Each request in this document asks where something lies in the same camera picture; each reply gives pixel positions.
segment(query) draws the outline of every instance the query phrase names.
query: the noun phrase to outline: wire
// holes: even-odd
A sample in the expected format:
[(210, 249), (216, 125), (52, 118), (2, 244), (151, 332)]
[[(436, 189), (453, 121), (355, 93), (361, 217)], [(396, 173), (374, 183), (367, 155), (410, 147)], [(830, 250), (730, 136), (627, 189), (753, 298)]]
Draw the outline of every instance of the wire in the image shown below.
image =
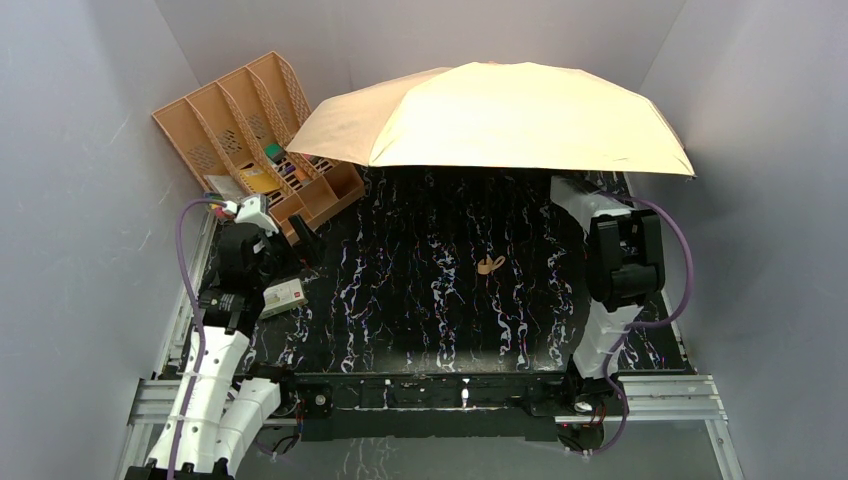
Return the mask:
[(629, 323), (627, 326), (624, 327), (625, 333), (621, 335), (621, 338), (619, 338), (618, 341), (616, 341), (615, 344), (612, 346), (612, 349), (610, 349), (610, 351), (613, 353), (607, 354), (606, 358), (604, 358), (604, 363), (602, 366), (604, 371), (604, 379), (607, 381), (609, 386), (612, 387), (613, 391), (616, 393), (618, 398), (621, 399), (621, 405), (623, 410), (621, 412), (621, 423), (619, 423), (618, 430), (616, 430), (615, 435), (613, 435), (612, 439), (610, 439), (609, 442), (595, 450), (593, 452), (594, 454), (603, 453), (612, 448), (612, 446), (615, 445), (616, 442), (618, 442), (618, 439), (621, 438), (621, 434), (624, 433), (624, 427), (627, 425), (627, 416), (630, 414), (630, 405), (628, 405), (627, 403), (627, 395), (624, 394), (624, 391), (614, 381), (612, 381), (612, 378), (610, 377), (609, 367), (613, 355), (615, 354), (615, 352), (618, 351), (618, 349), (622, 345), (624, 345), (624, 341), (627, 339), (627, 334), (630, 333), (632, 329), (662, 328), (667, 325), (670, 325), (671, 322), (680, 318), (680, 315), (683, 314), (683, 311), (686, 310), (686, 307), (689, 305), (689, 299), (692, 297), (692, 290), (695, 287), (695, 269), (692, 262), (692, 250), (689, 248), (689, 242), (686, 241), (686, 236), (683, 235), (683, 230), (680, 229), (680, 226), (677, 225), (677, 223), (674, 221), (673, 218), (671, 218), (671, 215), (669, 215), (668, 212), (663, 210), (662, 207), (660, 207), (656, 203), (648, 200), (642, 200), (634, 197), (623, 197), (620, 195), (613, 195), (606, 192), (600, 192), (600, 194), (618, 201), (639, 203), (657, 212), (657, 215), (659, 215), (668, 224), (668, 226), (671, 227), (671, 230), (674, 232), (674, 236), (677, 237), (677, 241), (680, 243), (680, 247), (683, 249), (683, 262), (686, 267), (686, 283), (683, 287), (683, 297), (680, 299), (680, 303), (677, 305), (677, 308), (674, 309), (674, 312), (672, 312), (671, 315), (669, 315), (664, 320), (660, 320), (659, 322), (635, 321)]
[(201, 204), (212, 204), (212, 205), (225, 205), (224, 202), (219, 200), (213, 200), (211, 198), (198, 198), (192, 200), (183, 207), (183, 211), (180, 213), (179, 218), (177, 218), (177, 230), (175, 233), (176, 241), (177, 241), (177, 262), (180, 265), (180, 274), (183, 277), (183, 285), (186, 288), (186, 294), (188, 295), (188, 300), (191, 303), (191, 310), (193, 313), (192, 322), (194, 323), (194, 327), (197, 330), (197, 336), (199, 341), (197, 342), (197, 359), (194, 362), (193, 372), (194, 375), (189, 377), (188, 384), (186, 385), (185, 395), (183, 396), (183, 403), (180, 405), (180, 413), (177, 419), (177, 424), (174, 428), (174, 439), (171, 441), (171, 455), (168, 459), (168, 474), (167, 480), (174, 480), (174, 470), (177, 463), (177, 452), (179, 451), (180, 438), (182, 438), (183, 433), (183, 423), (185, 418), (185, 414), (188, 411), (188, 404), (191, 401), (191, 394), (194, 391), (194, 384), (197, 383), (197, 373), (200, 372), (200, 365), (203, 361), (204, 352), (206, 351), (206, 335), (203, 333), (203, 318), (202, 312), (200, 311), (200, 304), (197, 301), (197, 296), (194, 294), (194, 289), (191, 287), (191, 279), (188, 277), (188, 266), (186, 266), (185, 261), (185, 251), (183, 250), (183, 222), (185, 221), (185, 217), (188, 214), (188, 211), (191, 210), (191, 207), (195, 205)]

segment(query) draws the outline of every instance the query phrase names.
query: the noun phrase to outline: black marble table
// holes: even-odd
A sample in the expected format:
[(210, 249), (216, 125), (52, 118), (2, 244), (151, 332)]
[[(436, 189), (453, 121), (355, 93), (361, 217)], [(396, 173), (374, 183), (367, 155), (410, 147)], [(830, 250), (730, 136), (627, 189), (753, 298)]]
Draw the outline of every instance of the black marble table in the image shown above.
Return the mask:
[[(305, 307), (261, 320), (253, 362), (296, 372), (509, 372), (564, 368), (589, 296), (577, 222), (549, 200), (548, 171), (368, 169), (365, 196), (324, 224)], [(621, 174), (596, 174), (627, 193)], [(506, 257), (488, 276), (487, 255)], [(664, 318), (659, 295), (641, 320)], [(671, 328), (634, 331), (622, 370), (689, 371)]]

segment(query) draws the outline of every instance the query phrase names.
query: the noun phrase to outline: purple cable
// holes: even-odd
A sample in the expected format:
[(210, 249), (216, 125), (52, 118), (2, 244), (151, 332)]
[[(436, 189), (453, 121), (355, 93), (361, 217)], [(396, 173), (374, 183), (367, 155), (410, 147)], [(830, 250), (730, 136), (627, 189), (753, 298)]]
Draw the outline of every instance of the purple cable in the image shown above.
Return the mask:
[[(633, 197), (622, 197), (606, 192), (601, 192), (601, 195), (613, 198), (618, 201), (631, 201), (635, 203), (640, 203), (650, 208), (651, 210), (657, 212), (657, 215), (659, 215), (663, 220), (665, 220), (668, 226), (671, 227), (671, 230), (674, 232), (674, 236), (676, 236), (677, 241), (680, 242), (680, 247), (683, 249), (683, 262), (686, 266), (686, 284), (683, 287), (683, 298), (680, 299), (680, 303), (677, 305), (677, 308), (674, 310), (674, 312), (672, 312), (671, 315), (669, 315), (664, 320), (660, 320), (659, 322), (629, 323), (626, 327), (624, 327), (624, 331), (627, 333), (623, 333), (621, 335), (621, 338), (619, 338), (618, 341), (615, 342), (615, 344), (612, 346), (612, 350), (610, 350), (611, 352), (616, 352), (624, 344), (624, 341), (625, 339), (627, 339), (627, 334), (630, 332), (630, 330), (634, 328), (665, 327), (667, 325), (670, 325), (671, 322), (677, 320), (680, 315), (683, 314), (683, 311), (686, 310), (686, 306), (689, 305), (689, 299), (692, 297), (692, 289), (695, 287), (695, 270), (692, 262), (692, 250), (689, 248), (689, 242), (686, 241), (686, 237), (683, 235), (683, 231), (680, 229), (680, 226), (677, 225), (674, 219), (671, 218), (671, 215), (669, 215), (668, 212), (663, 210), (662, 207), (660, 207), (654, 202), (650, 202), (648, 200), (641, 200)], [(610, 387), (612, 387), (616, 395), (618, 395), (618, 398), (621, 399), (621, 404), (623, 407), (623, 411), (621, 413), (621, 423), (618, 425), (618, 430), (616, 430), (615, 435), (613, 435), (612, 439), (610, 439), (610, 441), (607, 442), (606, 445), (603, 445), (597, 450), (595, 450), (593, 452), (595, 454), (603, 453), (609, 450), (610, 448), (612, 448), (613, 445), (615, 445), (616, 442), (618, 442), (618, 439), (621, 438), (621, 434), (624, 433), (624, 426), (627, 424), (627, 415), (630, 414), (630, 405), (627, 404), (627, 395), (625, 395), (624, 391), (622, 391), (621, 388), (619, 388), (619, 386), (612, 381), (612, 378), (610, 378), (609, 366), (610, 362), (612, 361), (612, 357), (613, 354), (608, 354), (606, 356), (602, 368), (604, 371), (604, 379), (607, 381)]]
[(191, 279), (188, 278), (188, 267), (186, 266), (185, 252), (183, 251), (183, 221), (185, 220), (188, 211), (191, 210), (191, 207), (200, 204), (219, 205), (222, 207), (225, 205), (224, 202), (221, 202), (219, 200), (212, 200), (210, 198), (198, 198), (188, 202), (183, 208), (183, 211), (180, 213), (180, 217), (177, 219), (177, 262), (180, 264), (180, 274), (183, 276), (183, 284), (186, 287), (186, 295), (188, 295), (188, 300), (191, 303), (191, 311), (193, 314), (192, 323), (197, 329), (197, 335), (200, 341), (197, 342), (197, 360), (195, 360), (194, 368), (192, 370), (195, 375), (192, 375), (188, 379), (188, 385), (186, 385), (186, 393), (183, 397), (183, 403), (182, 405), (180, 405), (180, 419), (177, 420), (177, 424), (174, 427), (174, 440), (171, 442), (171, 455), (168, 459), (168, 476), (166, 477), (167, 480), (174, 480), (175, 467), (177, 463), (177, 452), (179, 451), (180, 438), (183, 434), (182, 418), (185, 417), (185, 414), (188, 411), (188, 404), (191, 402), (191, 392), (194, 390), (194, 384), (197, 382), (196, 374), (200, 372), (200, 364), (203, 361), (204, 351), (206, 350), (206, 335), (203, 333), (203, 318), (202, 313), (200, 311), (200, 304), (197, 302), (197, 296), (194, 294), (194, 290), (191, 287)]

